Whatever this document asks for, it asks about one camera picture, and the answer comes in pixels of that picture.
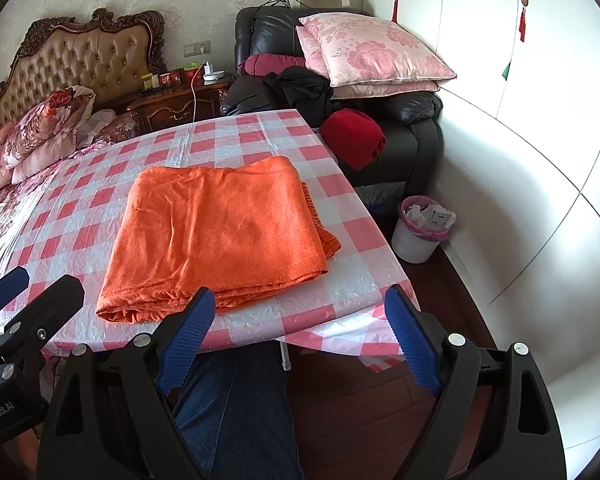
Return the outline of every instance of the blue gripper pad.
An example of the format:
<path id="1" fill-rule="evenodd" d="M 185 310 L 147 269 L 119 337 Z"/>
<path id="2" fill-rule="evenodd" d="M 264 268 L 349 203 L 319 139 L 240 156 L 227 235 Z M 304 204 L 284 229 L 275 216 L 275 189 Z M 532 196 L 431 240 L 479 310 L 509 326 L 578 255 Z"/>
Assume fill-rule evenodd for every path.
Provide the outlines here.
<path id="1" fill-rule="evenodd" d="M 419 312 L 399 285 L 387 290 L 384 313 L 416 382 L 437 397 L 442 391 L 438 373 L 439 354 L 418 319 Z"/>
<path id="2" fill-rule="evenodd" d="M 16 267 L 0 278 L 0 311 L 15 300 L 29 286 L 29 273 L 24 267 Z"/>
<path id="3" fill-rule="evenodd" d="M 188 308 L 178 329 L 164 347 L 160 358 L 160 373 L 155 385 L 168 395 L 171 389 L 182 386 L 216 315 L 216 298 L 208 289 L 200 289 Z"/>

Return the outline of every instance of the tufted headboard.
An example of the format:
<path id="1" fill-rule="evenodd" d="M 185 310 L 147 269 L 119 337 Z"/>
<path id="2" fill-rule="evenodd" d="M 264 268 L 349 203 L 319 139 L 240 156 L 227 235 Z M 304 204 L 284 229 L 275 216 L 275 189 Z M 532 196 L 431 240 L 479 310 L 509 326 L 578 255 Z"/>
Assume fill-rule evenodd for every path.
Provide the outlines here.
<path id="1" fill-rule="evenodd" d="M 67 16 L 33 22 L 9 78 L 0 83 L 0 128 L 68 86 L 93 89 L 94 109 L 140 91 L 144 74 L 167 70 L 163 32 L 164 19 L 156 10 L 115 22 L 107 9 L 95 10 L 85 24 Z"/>

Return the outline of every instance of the drawer handle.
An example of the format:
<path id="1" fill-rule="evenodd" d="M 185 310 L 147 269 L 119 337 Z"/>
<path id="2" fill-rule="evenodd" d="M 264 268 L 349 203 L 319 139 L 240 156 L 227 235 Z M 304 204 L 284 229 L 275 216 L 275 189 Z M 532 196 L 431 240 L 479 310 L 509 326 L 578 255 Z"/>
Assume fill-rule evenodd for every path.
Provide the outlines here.
<path id="1" fill-rule="evenodd" d="M 181 121 L 187 118 L 187 116 L 189 115 L 188 112 L 184 112 L 183 114 L 173 114 L 171 116 L 171 119 L 173 119 L 174 121 Z"/>

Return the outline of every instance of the orange folded cloth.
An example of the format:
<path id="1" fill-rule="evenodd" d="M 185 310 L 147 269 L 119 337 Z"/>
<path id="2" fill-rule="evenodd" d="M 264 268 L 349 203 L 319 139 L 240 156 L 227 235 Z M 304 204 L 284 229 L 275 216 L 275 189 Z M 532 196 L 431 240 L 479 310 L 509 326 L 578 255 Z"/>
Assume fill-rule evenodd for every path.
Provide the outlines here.
<path id="1" fill-rule="evenodd" d="M 151 168 L 129 192 L 96 313 L 158 321 L 200 286 L 245 306 L 328 272 L 340 248 L 288 158 L 225 169 Z"/>

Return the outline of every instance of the silver screw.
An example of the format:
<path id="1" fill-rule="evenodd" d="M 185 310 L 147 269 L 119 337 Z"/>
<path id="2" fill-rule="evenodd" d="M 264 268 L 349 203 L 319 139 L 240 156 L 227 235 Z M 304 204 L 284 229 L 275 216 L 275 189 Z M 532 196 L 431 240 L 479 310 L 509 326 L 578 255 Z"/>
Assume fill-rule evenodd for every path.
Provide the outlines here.
<path id="1" fill-rule="evenodd" d="M 449 334 L 447 336 L 447 339 L 449 339 L 449 342 L 453 346 L 462 346 L 464 343 L 466 343 L 466 339 L 464 338 L 464 336 L 455 332 L 453 334 Z"/>
<path id="2" fill-rule="evenodd" d="M 520 355 L 527 355 L 529 353 L 529 347 L 524 343 L 514 343 L 514 352 Z"/>
<path id="3" fill-rule="evenodd" d="M 134 338 L 134 345 L 138 347 L 147 346 L 151 342 L 151 336 L 148 334 L 138 334 Z"/>
<path id="4" fill-rule="evenodd" d="M 71 353 L 75 356 L 80 356 L 80 355 L 84 354 L 86 351 L 87 351 L 87 345 L 85 345 L 84 343 L 80 343 L 72 348 Z"/>
<path id="5" fill-rule="evenodd" d="M 11 379 L 11 376 L 13 375 L 13 372 L 15 371 L 15 367 L 11 364 L 8 363 L 7 365 L 5 365 L 5 367 L 2 369 L 2 378 L 6 381 L 7 379 Z"/>

